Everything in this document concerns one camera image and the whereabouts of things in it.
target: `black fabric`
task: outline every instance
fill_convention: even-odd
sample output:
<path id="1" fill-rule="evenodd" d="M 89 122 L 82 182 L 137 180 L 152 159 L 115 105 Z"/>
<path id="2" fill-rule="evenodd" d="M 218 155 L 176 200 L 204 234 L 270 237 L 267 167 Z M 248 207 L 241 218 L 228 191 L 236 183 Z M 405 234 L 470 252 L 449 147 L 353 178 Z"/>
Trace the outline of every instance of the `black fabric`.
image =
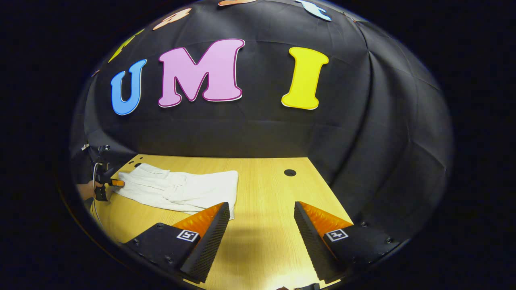
<path id="1" fill-rule="evenodd" d="M 444 192 L 453 155 L 448 109 L 428 69 L 381 28 L 322 2 L 317 4 L 331 22 L 312 16 L 295 1 L 258 0 L 226 7 L 216 3 L 192 3 L 188 16 L 152 30 L 185 7 L 171 11 L 142 27 L 145 30 L 110 63 L 118 46 L 106 54 L 85 102 L 90 144 L 111 145 L 116 166 L 136 153 L 307 156 L 355 223 L 366 220 L 397 240 L 419 231 Z M 175 107 L 159 107 L 159 56 L 185 47 L 198 62 L 214 41 L 225 38 L 246 42 L 236 63 L 242 98 L 204 100 L 205 79 L 195 101 L 183 97 Z M 288 50 L 295 46 L 329 58 L 320 71 L 315 110 L 281 104 L 295 65 Z M 117 115 L 111 105 L 111 79 L 126 72 L 126 100 L 131 94 L 128 69 L 142 59 L 147 63 L 139 105 L 128 115 Z"/>

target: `screw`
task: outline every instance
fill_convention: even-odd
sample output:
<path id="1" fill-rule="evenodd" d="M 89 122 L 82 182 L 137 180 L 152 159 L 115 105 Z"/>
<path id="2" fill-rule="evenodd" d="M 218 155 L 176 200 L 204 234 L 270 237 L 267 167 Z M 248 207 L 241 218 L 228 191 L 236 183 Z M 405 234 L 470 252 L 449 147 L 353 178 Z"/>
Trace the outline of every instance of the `screw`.
<path id="1" fill-rule="evenodd" d="M 169 256 L 165 256 L 165 261 L 167 261 L 167 263 L 168 263 L 169 265 L 174 264 L 174 261 L 173 261 L 173 260 L 172 260 L 172 258 L 171 258 L 171 257 L 169 257 Z"/>

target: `pink letter m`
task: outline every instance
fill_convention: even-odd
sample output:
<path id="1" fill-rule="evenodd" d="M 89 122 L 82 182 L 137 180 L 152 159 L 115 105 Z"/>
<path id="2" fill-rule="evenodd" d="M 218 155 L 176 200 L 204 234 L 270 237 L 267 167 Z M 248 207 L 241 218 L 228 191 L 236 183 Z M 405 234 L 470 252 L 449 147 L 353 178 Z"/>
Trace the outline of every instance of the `pink letter m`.
<path id="1" fill-rule="evenodd" d="M 175 81 L 190 101 L 195 101 L 202 82 L 208 76 L 208 88 L 204 99 L 212 102 L 233 101 L 242 97 L 242 90 L 236 86 L 236 56 L 244 47 L 242 39 L 222 39 L 208 47 L 195 63 L 184 47 L 167 51 L 159 57 L 163 62 L 163 96 L 158 104 L 172 107 L 181 102 L 181 95 L 175 90 Z"/>

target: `table surface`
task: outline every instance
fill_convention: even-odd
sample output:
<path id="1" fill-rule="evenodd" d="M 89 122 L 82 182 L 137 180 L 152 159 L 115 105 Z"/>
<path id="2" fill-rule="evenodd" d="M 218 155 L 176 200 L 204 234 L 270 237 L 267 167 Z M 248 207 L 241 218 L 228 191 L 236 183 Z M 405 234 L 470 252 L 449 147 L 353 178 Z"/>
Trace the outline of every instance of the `table surface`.
<path id="1" fill-rule="evenodd" d="M 238 172 L 235 219 L 230 220 L 206 283 L 207 290 L 290 290 L 312 283 L 323 288 L 294 220 L 294 203 L 302 201 L 352 223 L 327 183 L 306 157 L 204 158 L 139 154 L 119 172 L 137 163 L 192 174 Z M 297 172 L 284 174 L 286 169 Z M 188 214 L 140 204 L 111 191 L 109 202 L 95 200 L 104 231 L 125 243 L 157 222 L 173 225 Z"/>

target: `folded cloth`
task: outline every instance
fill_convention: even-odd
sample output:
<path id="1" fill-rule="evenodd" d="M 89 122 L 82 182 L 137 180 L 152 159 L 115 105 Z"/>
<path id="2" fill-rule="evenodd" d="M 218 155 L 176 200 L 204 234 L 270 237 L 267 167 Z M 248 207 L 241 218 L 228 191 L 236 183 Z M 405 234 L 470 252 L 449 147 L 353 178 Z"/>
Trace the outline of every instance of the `folded cloth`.
<path id="1" fill-rule="evenodd" d="M 146 163 L 131 173 L 118 173 L 125 182 L 113 191 L 139 203 L 193 215 L 221 202 L 229 203 L 230 220 L 235 218 L 235 170 L 211 174 L 170 172 Z"/>

